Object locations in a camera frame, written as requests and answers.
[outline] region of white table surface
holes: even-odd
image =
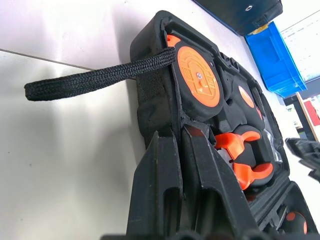
[[[136,83],[50,102],[27,101],[23,86],[129,62],[131,41],[160,10],[245,67],[261,83],[283,137],[298,136],[285,106],[265,89],[244,39],[191,0],[3,0],[0,239],[97,240],[126,232],[133,174],[145,152]],[[319,184],[286,152],[290,178],[320,223]]]

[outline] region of tool case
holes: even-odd
[[[194,0],[233,32],[245,36],[283,13],[281,0]]]
[[[158,12],[133,40],[131,61],[167,47],[175,47],[173,64],[136,77],[146,153],[134,174],[127,234],[270,233],[280,228],[283,209],[300,213],[305,230],[317,233],[298,185],[289,179],[282,134],[258,82],[167,11]],[[252,129],[259,133],[255,139]],[[217,151],[221,138],[226,144],[224,134],[236,136],[243,146],[236,156],[240,164],[272,165],[265,184],[241,188]]]

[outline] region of black carrying case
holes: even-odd
[[[245,36],[283,12],[281,0],[194,0],[233,32]]]
[[[194,215],[199,216],[201,211],[207,211],[205,207],[195,209],[195,206],[204,200],[215,199],[213,212],[221,221],[225,219],[228,222],[234,236],[239,236],[246,229],[258,227],[264,230],[271,220],[277,220],[277,210],[282,204],[287,204],[291,211],[298,211],[305,217],[308,233],[317,233],[299,187],[289,179],[290,169],[282,134],[268,101],[258,82],[238,62],[225,56],[213,42],[167,11],[159,11],[133,40],[130,47],[131,61],[145,59],[166,48],[168,34],[179,37],[211,56],[213,67],[220,78],[223,78],[223,74],[228,75],[228,78],[240,81],[250,91],[255,105],[261,110],[265,128],[273,135],[274,148],[280,153],[283,163],[275,163],[271,157],[271,162],[277,165],[271,181],[264,187],[241,191],[233,172],[213,147],[208,158],[210,155],[214,161],[197,162],[197,157],[203,158],[207,154],[205,149],[201,152],[203,144],[214,146],[216,134],[231,132],[234,130],[233,125],[247,124],[243,122],[246,119],[241,119],[232,109],[203,122],[191,119],[185,113],[172,65],[139,75],[136,78],[139,105],[137,117],[147,151],[135,171],[134,183],[144,181],[145,185],[134,184],[132,189],[127,234],[168,236],[184,228],[201,234],[221,229],[213,220],[212,224],[217,227],[210,230],[204,230],[203,224],[199,225],[192,219],[185,224],[185,198],[191,198],[187,206],[189,219]],[[227,112],[225,106],[221,111]],[[194,129],[201,130],[207,142],[200,139]],[[266,147],[258,154],[273,156],[268,138],[263,137],[262,141]],[[195,169],[193,165],[197,165],[196,175],[192,170]],[[211,170],[210,176],[205,176],[206,169],[201,169],[204,165],[207,170]],[[189,181],[190,176],[199,182]],[[199,191],[202,191],[202,195],[196,198]]]

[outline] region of black fabric strap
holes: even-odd
[[[102,89],[136,75],[161,69],[175,61],[174,47],[143,60],[99,70],[27,83],[25,96],[30,101],[50,101],[70,98]]]

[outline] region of blue plastic bin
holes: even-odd
[[[246,42],[269,91],[285,98],[306,90],[306,84],[274,22]]]

